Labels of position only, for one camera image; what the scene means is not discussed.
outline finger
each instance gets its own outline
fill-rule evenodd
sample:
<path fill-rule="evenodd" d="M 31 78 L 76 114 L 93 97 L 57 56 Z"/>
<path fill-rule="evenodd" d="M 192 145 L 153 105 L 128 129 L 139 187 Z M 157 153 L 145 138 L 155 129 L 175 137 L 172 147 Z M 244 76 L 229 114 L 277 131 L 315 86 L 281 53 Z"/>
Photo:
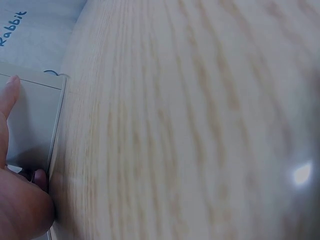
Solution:
<path fill-rule="evenodd" d="M 20 93 L 20 78 L 15 75 L 8 79 L 4 89 L 0 94 L 0 112 L 6 119 L 18 100 Z"/>
<path fill-rule="evenodd" d="M 43 191 L 48 192 L 48 181 L 46 172 L 42 169 L 38 169 L 34 173 L 34 180 L 32 181 Z"/>

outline wooden table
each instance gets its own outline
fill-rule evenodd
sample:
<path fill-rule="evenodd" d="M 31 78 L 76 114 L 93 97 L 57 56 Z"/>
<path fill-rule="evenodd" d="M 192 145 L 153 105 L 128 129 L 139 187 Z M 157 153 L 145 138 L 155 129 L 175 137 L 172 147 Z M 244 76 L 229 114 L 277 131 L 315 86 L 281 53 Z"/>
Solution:
<path fill-rule="evenodd" d="M 320 1 L 88 0 L 54 240 L 320 239 Z"/>

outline hand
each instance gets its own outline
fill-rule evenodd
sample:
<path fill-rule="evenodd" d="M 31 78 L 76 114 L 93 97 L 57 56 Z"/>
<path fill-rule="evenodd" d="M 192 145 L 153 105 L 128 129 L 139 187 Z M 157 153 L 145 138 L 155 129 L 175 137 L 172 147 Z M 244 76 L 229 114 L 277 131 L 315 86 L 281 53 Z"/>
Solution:
<path fill-rule="evenodd" d="M 30 240 L 43 235 L 53 224 L 54 204 L 47 191 L 43 170 L 33 182 L 6 166 L 9 144 L 7 119 L 19 97 L 20 79 L 11 77 L 0 94 L 0 239 Z"/>

